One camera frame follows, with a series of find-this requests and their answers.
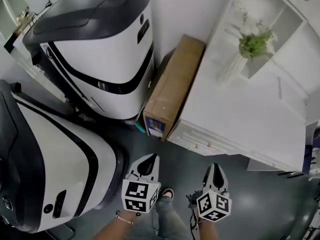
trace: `round black button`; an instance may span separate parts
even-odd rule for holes
[[[4,196],[2,198],[2,201],[3,201],[5,208],[9,209],[10,211],[12,211],[14,209],[10,199],[7,196]]]
[[[44,209],[43,209],[43,212],[45,214],[48,214],[48,213],[51,213],[52,209],[54,208],[54,206],[52,204],[47,204]]]
[[[144,23],[145,21],[145,16],[143,14],[141,14],[140,16],[140,24]]]

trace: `vase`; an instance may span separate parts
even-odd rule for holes
[[[221,70],[216,74],[216,82],[219,86],[229,85],[237,78],[244,69],[248,59],[241,56],[239,52],[231,56]]]

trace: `jeans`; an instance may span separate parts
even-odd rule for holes
[[[186,225],[175,212],[170,197],[160,197],[155,208],[159,217],[158,234],[154,229],[153,211],[150,211],[136,218],[127,240],[192,240]]]

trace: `shoe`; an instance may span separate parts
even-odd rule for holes
[[[171,198],[171,200],[174,199],[174,191],[172,188],[166,188],[162,194],[161,194],[162,197],[169,197]]]

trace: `cardboard box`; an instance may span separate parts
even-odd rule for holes
[[[189,93],[206,45],[183,35],[144,111],[149,136],[166,139]]]

